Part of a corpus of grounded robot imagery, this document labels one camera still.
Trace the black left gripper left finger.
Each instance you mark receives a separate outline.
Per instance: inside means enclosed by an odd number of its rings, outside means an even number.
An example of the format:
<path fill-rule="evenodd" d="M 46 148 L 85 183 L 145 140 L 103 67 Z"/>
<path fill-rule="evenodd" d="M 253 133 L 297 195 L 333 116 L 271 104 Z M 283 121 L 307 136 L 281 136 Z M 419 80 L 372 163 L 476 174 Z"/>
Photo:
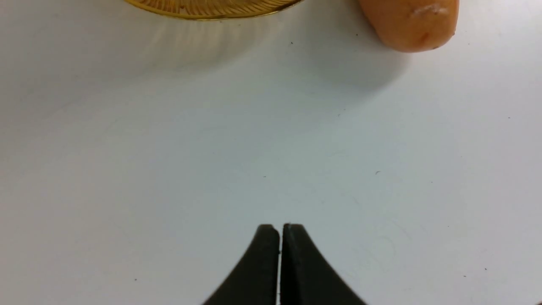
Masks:
<path fill-rule="evenodd" d="M 272 225 L 259 225 L 244 255 L 204 304 L 276 304 L 279 241 Z"/>

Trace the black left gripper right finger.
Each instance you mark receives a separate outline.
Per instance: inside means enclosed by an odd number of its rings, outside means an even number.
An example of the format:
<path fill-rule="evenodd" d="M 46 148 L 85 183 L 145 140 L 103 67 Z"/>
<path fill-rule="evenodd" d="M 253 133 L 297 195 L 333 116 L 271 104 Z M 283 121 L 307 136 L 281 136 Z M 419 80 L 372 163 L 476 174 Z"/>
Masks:
<path fill-rule="evenodd" d="M 282 305 L 364 305 L 320 253 L 301 224 L 282 232 L 280 272 Z"/>

